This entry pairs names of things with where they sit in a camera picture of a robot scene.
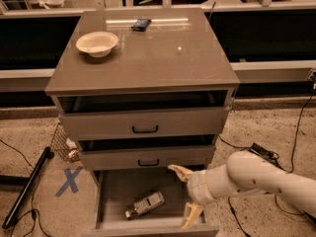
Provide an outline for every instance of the wire basket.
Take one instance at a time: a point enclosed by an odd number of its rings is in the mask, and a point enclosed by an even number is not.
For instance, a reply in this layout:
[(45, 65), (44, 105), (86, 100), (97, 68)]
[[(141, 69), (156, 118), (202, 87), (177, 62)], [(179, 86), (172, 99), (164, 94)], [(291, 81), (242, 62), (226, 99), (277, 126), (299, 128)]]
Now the wire basket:
[(51, 140), (50, 150), (57, 153), (65, 162), (78, 161), (78, 150), (69, 148), (66, 141), (67, 134), (62, 124), (59, 123)]

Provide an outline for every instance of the cable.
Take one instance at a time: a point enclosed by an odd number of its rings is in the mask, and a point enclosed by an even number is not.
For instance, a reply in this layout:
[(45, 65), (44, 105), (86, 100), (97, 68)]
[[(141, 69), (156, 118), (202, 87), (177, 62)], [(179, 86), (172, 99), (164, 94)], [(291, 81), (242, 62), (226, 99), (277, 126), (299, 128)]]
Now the cable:
[(238, 220), (238, 217), (237, 217), (237, 215), (236, 215), (236, 211), (235, 211), (233, 205), (231, 205), (230, 197), (228, 197), (228, 204), (229, 204), (229, 207), (230, 207), (230, 211), (231, 211), (231, 213), (234, 215), (234, 217), (235, 217), (235, 219), (236, 219), (236, 221), (237, 221), (237, 223), (238, 223), (240, 229), (243, 231), (243, 233), (245, 234), (245, 236), (251, 237), (251, 235), (250, 235), (249, 233), (247, 233), (247, 232), (243, 229), (243, 227), (241, 226), (241, 224), (240, 224), (240, 222), (239, 222), (239, 220)]
[(15, 147), (9, 145), (8, 143), (4, 142), (2, 139), (0, 139), (0, 142), (3, 143), (4, 145), (6, 145), (7, 147), (12, 148), (13, 150), (15, 150), (16, 152), (18, 152), (19, 154), (21, 154), (22, 157), (23, 157), (23, 158), (26, 160), (26, 162), (29, 164), (29, 166), (30, 166), (32, 169), (34, 168), (33, 165), (28, 161), (28, 159), (25, 157), (25, 155), (24, 155), (20, 150), (18, 150), (17, 148), (15, 148)]
[(292, 173), (294, 172), (294, 154), (295, 154), (295, 149), (296, 149), (296, 142), (297, 142), (297, 137), (298, 137), (298, 130), (299, 130), (299, 126), (300, 126), (300, 120), (302, 118), (304, 109), (306, 108), (306, 106), (309, 104), (309, 102), (312, 100), (313, 98), (313, 94), (310, 96), (310, 98), (308, 99), (308, 101), (305, 103), (305, 105), (302, 107), (300, 114), (299, 114), (299, 118), (298, 118), (298, 122), (297, 122), (297, 126), (296, 126), (296, 132), (295, 132), (295, 139), (294, 139), (294, 145), (293, 145), (293, 149), (292, 149), (292, 154), (291, 154), (291, 158), (290, 158), (290, 162), (291, 162), (291, 171), (289, 171), (288, 173)]
[(280, 169), (282, 169), (283, 171), (285, 171), (286, 172), (286, 170), (284, 170), (283, 168), (282, 168), (282, 166), (279, 164), (279, 162), (278, 162), (278, 159), (279, 159), (279, 155), (277, 154), (277, 153), (275, 153), (275, 152), (270, 152), (271, 153), (271, 156), (270, 156), (270, 160), (271, 160), (271, 162), (274, 162), (274, 164), (276, 165), (276, 167), (278, 167), (278, 168), (280, 168)]
[[(8, 143), (4, 142), (2, 139), (0, 139), (0, 142), (2, 142), (4, 145), (6, 145), (7, 147), (10, 147), (12, 148), (13, 150), (17, 151), (19, 154), (22, 155), (22, 157), (26, 160), (26, 162), (28, 163), (28, 165), (33, 169), (34, 167), (32, 166), (32, 164), (28, 161), (28, 159), (26, 158), (26, 156), (20, 151), (18, 150), (17, 148), (9, 145)], [(35, 229), (35, 226), (36, 226), (36, 222), (37, 222), (37, 214), (39, 215), (39, 228), (41, 230), (41, 232), (46, 236), (46, 237), (52, 237), (50, 235), (48, 235), (43, 229), (42, 229), (42, 226), (41, 226), (41, 223), (40, 223), (40, 211), (38, 209), (35, 209), (34, 208), (34, 197), (35, 197), (35, 194), (36, 194), (36, 191), (39, 187), (39, 184), (40, 184), (40, 175), (38, 175), (38, 183), (35, 187), (35, 190), (33, 191), (33, 194), (32, 194), (32, 199), (31, 199), (31, 208), (30, 210), (28, 210), (26, 213), (24, 213), (18, 220), (17, 222), (15, 223), (13, 229), (12, 229), (12, 232), (11, 232), (11, 235), (10, 236), (13, 236), (13, 232), (15, 230), (15, 227), (18, 225), (18, 223), (22, 220), (22, 218), (24, 218), (26, 215), (28, 215), (29, 213), (32, 215), (32, 219), (33, 219), (33, 227), (32, 229), (27, 233), (25, 234), (23, 237), (26, 237), (28, 236), (29, 234), (31, 234), (33, 232), (33, 230)]]
[[(279, 166), (281, 169), (283, 169), (285, 172), (287, 173), (293, 173), (294, 170), (295, 170), (295, 166), (294, 166), (294, 155), (295, 155), (295, 149), (296, 149), (296, 144), (297, 144), (297, 137), (298, 137), (298, 130), (299, 130), (299, 126), (300, 126), (300, 121), (301, 121), (301, 118), (303, 116), (303, 112), (304, 112), (304, 109), (306, 108), (306, 106), (309, 104), (309, 102), (312, 100), (313, 98), (313, 94), (310, 96), (310, 98), (308, 99), (308, 101), (304, 104), (304, 106), (302, 107), (301, 111), (300, 111), (300, 114), (299, 114), (299, 118), (298, 118), (298, 122), (297, 122), (297, 126), (296, 126), (296, 132), (295, 132), (295, 138), (294, 138), (294, 145), (293, 145), (293, 149), (292, 149), (292, 153), (291, 153), (291, 157), (290, 157), (290, 162), (291, 162), (291, 170), (290, 171), (286, 171), (284, 170), (281, 166)], [(300, 213), (300, 214), (297, 214), (297, 213), (293, 213), (293, 212), (289, 212), (289, 211), (286, 211), (284, 209), (282, 209), (279, 204), (277, 203), (277, 195), (275, 195), (275, 203), (276, 203), (276, 207), (287, 213), (287, 214), (290, 214), (290, 215), (295, 215), (295, 216), (302, 216), (302, 215), (305, 215), (306, 213)]]
[(235, 146), (235, 145), (232, 145), (232, 144), (228, 143), (227, 141), (225, 141), (224, 139), (222, 139), (222, 137), (221, 137), (220, 135), (218, 135), (218, 137), (219, 137), (219, 139), (220, 139), (223, 143), (225, 143), (225, 144), (227, 144), (227, 145), (229, 145), (229, 146), (231, 146), (231, 147), (233, 147), (233, 148), (241, 149), (241, 150), (246, 150), (246, 149), (249, 149), (249, 148), (250, 148), (249, 146), (248, 146), (248, 147), (242, 147), (242, 146)]
[(281, 210), (281, 211), (283, 211), (283, 212), (285, 212), (285, 213), (287, 213), (287, 214), (294, 215), (294, 216), (303, 216), (303, 215), (306, 214), (305, 212), (304, 212), (304, 213), (294, 213), (294, 212), (289, 212), (289, 211), (286, 211), (286, 210), (282, 209), (282, 208), (278, 205), (278, 203), (277, 203), (277, 195), (275, 195), (275, 202), (276, 202), (276, 207), (277, 207), (279, 210)]

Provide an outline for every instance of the tape mark on floor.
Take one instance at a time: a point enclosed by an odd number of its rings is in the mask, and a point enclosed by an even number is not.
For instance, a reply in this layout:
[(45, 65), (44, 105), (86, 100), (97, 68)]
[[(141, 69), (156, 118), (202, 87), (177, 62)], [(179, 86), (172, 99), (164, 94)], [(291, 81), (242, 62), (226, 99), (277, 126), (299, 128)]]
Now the tape mark on floor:
[(64, 170), (67, 181), (62, 185), (59, 191), (55, 194), (56, 197), (60, 197), (67, 190), (68, 187), (70, 187), (72, 193), (74, 194), (79, 191), (75, 183), (75, 178), (78, 176), (78, 174), (80, 173), (82, 169), (83, 167), (79, 166), (73, 173), (71, 173), (71, 170), (69, 168)]

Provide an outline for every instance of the white robotic arm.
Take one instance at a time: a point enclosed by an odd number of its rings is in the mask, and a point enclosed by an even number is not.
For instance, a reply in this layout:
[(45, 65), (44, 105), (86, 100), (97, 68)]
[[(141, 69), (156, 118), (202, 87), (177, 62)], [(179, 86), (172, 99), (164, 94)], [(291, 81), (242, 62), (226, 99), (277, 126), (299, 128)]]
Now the white robotic arm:
[(178, 177), (188, 183), (192, 203), (185, 211), (183, 228), (189, 228), (199, 217), (203, 206), (223, 197), (243, 197), (266, 192), (276, 194), (316, 217), (316, 181), (287, 173), (249, 151), (232, 154), (226, 165), (202, 171), (191, 171), (169, 165)]

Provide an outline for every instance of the gray cabinet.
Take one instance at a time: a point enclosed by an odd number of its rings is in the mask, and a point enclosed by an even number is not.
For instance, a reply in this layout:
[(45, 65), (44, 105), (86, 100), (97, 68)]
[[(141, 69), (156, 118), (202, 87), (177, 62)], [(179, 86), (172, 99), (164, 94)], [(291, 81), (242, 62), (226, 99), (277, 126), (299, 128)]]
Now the gray cabinet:
[[(138, 18), (152, 19), (144, 33), (130, 28)], [(74, 47), (95, 31), (118, 36), (105, 58)], [(89, 236), (216, 234), (204, 222), (180, 230), (189, 198), (166, 167), (211, 161), (238, 83), (201, 9), (82, 15), (46, 93), (98, 186), (96, 230)], [(162, 191), (166, 202), (127, 221), (126, 207), (153, 190)]]

